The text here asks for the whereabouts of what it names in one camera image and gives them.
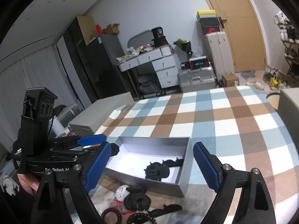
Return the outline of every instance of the refrigerator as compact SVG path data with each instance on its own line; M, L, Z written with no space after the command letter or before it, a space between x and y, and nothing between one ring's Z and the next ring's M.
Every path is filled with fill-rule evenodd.
M57 43L62 65L75 95L84 108L98 99L130 92L130 79L117 66L125 55L117 35L100 35L88 45L72 23Z
M116 58L125 55L117 35L100 35L87 46L88 63L84 64L99 99L131 92L134 89L127 73L121 72Z

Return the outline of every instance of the open box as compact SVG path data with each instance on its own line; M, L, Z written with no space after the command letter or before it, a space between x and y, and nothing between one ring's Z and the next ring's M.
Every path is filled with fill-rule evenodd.
M120 148L111 157L105 173L124 184L142 187L158 194L184 197L193 163L189 137L119 137L115 142ZM182 167L170 167L170 175L162 181L145 179L144 169L150 162L184 158Z

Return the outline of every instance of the hand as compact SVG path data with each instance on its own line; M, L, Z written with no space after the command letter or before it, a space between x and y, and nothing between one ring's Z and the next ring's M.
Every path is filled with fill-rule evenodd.
M32 190L37 192L39 181L32 173L27 173L27 174L18 173L18 179L20 181L21 186L27 193L33 195Z

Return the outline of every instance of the white suitcase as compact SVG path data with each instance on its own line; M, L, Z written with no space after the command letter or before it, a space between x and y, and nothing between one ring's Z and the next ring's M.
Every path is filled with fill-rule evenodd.
M222 80L223 74L234 73L233 58L225 32L214 32L204 37L217 80Z

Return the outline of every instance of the wooden door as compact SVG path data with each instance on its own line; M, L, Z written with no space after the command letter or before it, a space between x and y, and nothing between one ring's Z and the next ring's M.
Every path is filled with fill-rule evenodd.
M235 72L263 70L266 67L265 46L259 23L249 0L207 0L224 20Z

